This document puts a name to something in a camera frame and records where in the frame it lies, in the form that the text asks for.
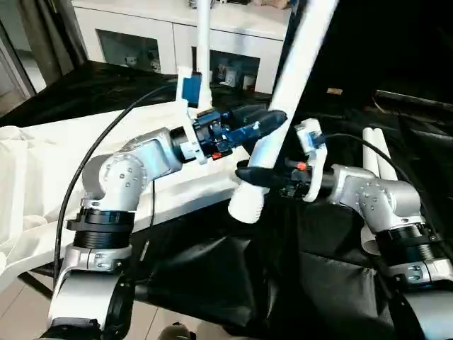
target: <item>black cable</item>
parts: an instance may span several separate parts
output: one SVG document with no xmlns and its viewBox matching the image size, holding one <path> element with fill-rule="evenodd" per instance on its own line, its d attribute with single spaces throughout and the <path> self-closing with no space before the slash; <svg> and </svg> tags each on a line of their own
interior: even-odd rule
<svg viewBox="0 0 453 340">
<path fill-rule="evenodd" d="M 400 168 L 394 161 L 391 160 L 390 157 L 388 157 L 385 153 L 383 153 L 379 148 L 375 147 L 373 144 L 367 142 L 366 140 L 364 140 L 360 137 L 354 136 L 354 135 L 350 135 L 348 133 L 333 133 L 332 135 L 324 135 L 324 138 L 326 140 L 333 139 L 333 138 L 339 138 L 339 137 L 349 137 L 354 140 L 357 140 L 362 145 L 369 147 L 371 150 L 376 152 L 380 157 L 385 159 L 385 161 L 387 163 L 389 163 L 396 170 L 396 172 L 398 172 L 399 176 L 401 177 L 401 179 L 403 181 L 411 184 L 411 180 L 409 179 L 409 176 L 406 174 L 406 172 L 404 172 L 404 170 L 402 168 Z"/>
<path fill-rule="evenodd" d="M 79 167 L 76 170 L 76 173 L 72 177 L 71 182 L 68 185 L 68 189 L 66 193 L 64 194 L 63 202 L 62 202 L 62 207 L 59 211 L 58 214 L 58 222 L 57 222 L 57 232 L 55 235 L 55 254 L 54 254 L 54 289 L 57 285 L 57 279 L 59 275 L 59 269 L 60 269 L 60 262 L 59 262 L 59 257 L 60 257 L 60 247 L 62 245 L 62 231 L 63 231 L 63 221 L 64 221 L 64 214 L 66 213 L 66 209 L 68 206 L 69 202 L 69 197 L 71 196 L 71 193 L 76 185 L 77 180 L 79 179 L 81 172 L 84 170 L 84 167 L 86 163 L 88 163 L 88 160 L 91 158 L 93 155 L 94 151 L 96 148 L 99 146 L 99 144 L 103 141 L 105 136 L 107 136 L 110 131 L 113 130 L 113 128 L 133 109 L 135 108 L 140 102 L 144 101 L 145 99 L 149 98 L 150 96 L 153 96 L 157 94 L 158 92 L 161 92 L 166 89 L 171 89 L 175 88 L 175 84 L 171 85 L 165 85 L 161 86 L 157 89 L 154 89 L 153 91 L 145 94 L 141 98 L 137 99 L 134 103 L 130 104 L 123 112 L 119 114 L 118 117 L 116 117 L 109 126 L 101 133 L 101 135 L 98 137 L 98 139 L 91 145 L 90 149 L 87 151 L 84 159 L 82 159 L 82 162 L 80 163 Z"/>
</svg>

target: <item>cabinet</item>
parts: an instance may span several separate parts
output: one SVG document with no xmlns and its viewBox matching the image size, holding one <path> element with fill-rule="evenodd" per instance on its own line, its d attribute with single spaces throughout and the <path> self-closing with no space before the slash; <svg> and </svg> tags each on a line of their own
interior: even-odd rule
<svg viewBox="0 0 453 340">
<path fill-rule="evenodd" d="M 186 0 L 73 0 L 90 60 L 164 74 L 194 67 L 197 11 Z M 289 11 L 218 4 L 211 10 L 213 81 L 270 94 Z"/>
<path fill-rule="evenodd" d="M 175 24 L 173 32 L 176 64 L 195 66 L 197 28 Z M 266 94 L 272 92 L 283 41 L 220 30 L 211 30 L 210 41 L 210 68 L 213 71 L 214 81 L 219 73 L 219 67 L 232 67 L 237 74 L 239 85 L 242 85 L 244 75 L 249 75 L 256 78 L 255 91 Z"/>
<path fill-rule="evenodd" d="M 86 8 L 75 12 L 90 60 L 177 73 L 172 23 Z"/>
</svg>

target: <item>glass cabinet door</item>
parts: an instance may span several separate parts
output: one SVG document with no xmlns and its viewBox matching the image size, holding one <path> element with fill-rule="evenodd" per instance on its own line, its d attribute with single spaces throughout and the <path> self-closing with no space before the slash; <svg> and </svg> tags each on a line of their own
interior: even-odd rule
<svg viewBox="0 0 453 340">
<path fill-rule="evenodd" d="M 197 48 L 192 47 L 193 69 L 197 69 Z M 210 50 L 210 81 L 244 91 L 255 91 L 260 58 Z"/>
<path fill-rule="evenodd" d="M 96 32 L 107 63 L 161 73 L 156 39 L 107 30 Z"/>
<path fill-rule="evenodd" d="M 176 74 L 172 23 L 75 8 L 90 60 Z"/>
<path fill-rule="evenodd" d="M 176 63 L 196 69 L 197 28 L 173 25 Z M 283 41 L 211 30 L 212 82 L 271 94 Z"/>
</svg>

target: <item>white pvc pipe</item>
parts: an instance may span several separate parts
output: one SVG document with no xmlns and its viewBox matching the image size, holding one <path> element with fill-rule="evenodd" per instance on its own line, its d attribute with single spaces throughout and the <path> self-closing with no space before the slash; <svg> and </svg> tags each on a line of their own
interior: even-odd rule
<svg viewBox="0 0 453 340">
<path fill-rule="evenodd" d="M 374 131 L 366 127 L 362 132 L 363 139 L 376 146 L 374 141 Z M 377 163 L 377 154 L 369 147 L 363 146 L 363 169 L 370 170 L 376 177 L 379 177 L 379 165 Z"/>
<path fill-rule="evenodd" d="M 210 14 L 211 0 L 197 0 L 197 70 L 202 74 L 198 108 L 206 110 L 212 107 L 210 89 Z"/>
<path fill-rule="evenodd" d="M 374 142 L 375 145 L 383 152 L 386 156 L 390 157 L 389 148 L 385 142 L 384 133 L 381 129 L 374 129 Z M 377 156 L 377 163 L 379 165 L 379 173 L 382 179 L 388 179 L 390 181 L 397 181 L 398 176 L 392 165 L 390 165 L 385 159 Z"/>
<path fill-rule="evenodd" d="M 258 140 L 248 166 L 274 167 L 337 3 L 338 0 L 307 2 L 304 17 L 297 29 L 269 107 L 269 110 L 286 112 L 288 119 L 276 131 Z M 245 223 L 257 222 L 267 191 L 267 188 L 242 182 L 231 198 L 228 207 L 230 215 Z"/>
</svg>

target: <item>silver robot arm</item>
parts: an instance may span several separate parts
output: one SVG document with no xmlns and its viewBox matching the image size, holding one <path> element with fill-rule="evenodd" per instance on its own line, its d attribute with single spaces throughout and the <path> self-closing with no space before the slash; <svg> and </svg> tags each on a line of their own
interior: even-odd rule
<svg viewBox="0 0 453 340">
<path fill-rule="evenodd" d="M 243 107 L 199 114 L 190 131 L 161 128 L 130 140 L 121 150 L 92 158 L 84 168 L 85 196 L 66 247 L 52 296 L 48 331 L 41 339 L 123 339 L 130 326 L 134 282 L 128 273 L 129 237 L 143 190 L 195 158 L 220 159 L 248 140 L 257 140 L 286 121 L 282 111 Z M 203 157 L 196 157 L 202 152 Z"/>
<path fill-rule="evenodd" d="M 166 128 L 136 137 L 118 152 L 94 157 L 86 165 L 86 193 L 77 218 L 68 221 L 76 236 L 66 248 L 46 337 L 122 339 L 127 334 L 134 283 L 125 270 L 132 253 L 134 212 L 151 181 L 182 166 Z"/>
<path fill-rule="evenodd" d="M 453 338 L 453 265 L 420 214 L 417 190 L 361 168 L 332 167 L 336 185 L 328 200 L 357 211 L 376 236 L 384 274 L 400 293 L 393 313 L 400 335 L 417 336 L 412 319 L 424 339 Z"/>
<path fill-rule="evenodd" d="M 287 159 L 289 176 L 258 167 L 238 168 L 236 175 L 287 198 L 311 202 L 322 195 L 359 213 L 376 237 L 381 274 L 394 291 L 397 333 L 404 339 L 453 339 L 453 265 L 441 236 L 420 213 L 417 190 L 362 168 L 334 164 L 333 173 L 323 172 L 327 149 L 319 122 L 308 119 L 295 130 L 308 160 Z"/>
</svg>

